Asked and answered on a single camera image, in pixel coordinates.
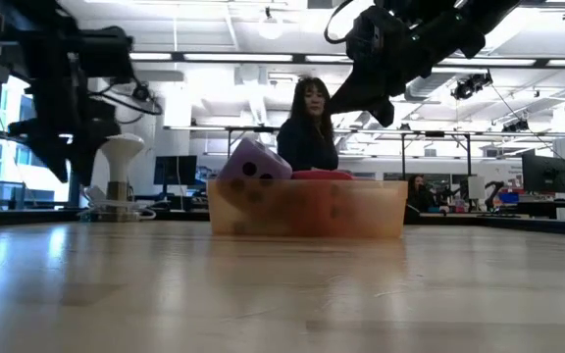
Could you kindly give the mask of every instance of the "orange plastic bin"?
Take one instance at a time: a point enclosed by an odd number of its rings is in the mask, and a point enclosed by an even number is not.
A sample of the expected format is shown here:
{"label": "orange plastic bin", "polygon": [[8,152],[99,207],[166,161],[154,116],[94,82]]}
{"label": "orange plastic bin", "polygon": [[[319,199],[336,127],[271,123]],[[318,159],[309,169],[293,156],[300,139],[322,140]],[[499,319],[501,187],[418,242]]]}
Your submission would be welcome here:
{"label": "orange plastic bin", "polygon": [[231,181],[208,182],[214,234],[398,238],[407,200],[405,181],[274,180],[261,197],[225,192]]}

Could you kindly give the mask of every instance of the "person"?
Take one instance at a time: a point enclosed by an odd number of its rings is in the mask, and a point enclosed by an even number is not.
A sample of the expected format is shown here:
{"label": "person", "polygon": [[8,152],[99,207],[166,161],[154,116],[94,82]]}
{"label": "person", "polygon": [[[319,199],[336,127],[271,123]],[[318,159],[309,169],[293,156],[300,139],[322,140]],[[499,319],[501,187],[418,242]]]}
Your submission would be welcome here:
{"label": "person", "polygon": [[409,177],[407,204],[415,207],[420,212],[428,212],[431,207],[434,207],[434,197],[424,184],[424,176],[416,175]]}
{"label": "person", "polygon": [[291,113],[277,137],[278,152],[297,171],[337,169],[333,122],[327,107],[331,96],[316,77],[295,85]]}

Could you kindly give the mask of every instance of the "table surface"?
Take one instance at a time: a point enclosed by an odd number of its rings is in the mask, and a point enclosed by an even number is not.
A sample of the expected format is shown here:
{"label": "table surface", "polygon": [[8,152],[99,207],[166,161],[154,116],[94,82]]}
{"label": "table surface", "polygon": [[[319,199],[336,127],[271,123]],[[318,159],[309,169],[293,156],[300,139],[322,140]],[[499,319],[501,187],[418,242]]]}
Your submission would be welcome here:
{"label": "table surface", "polygon": [[565,236],[0,228],[0,352],[565,352]]}

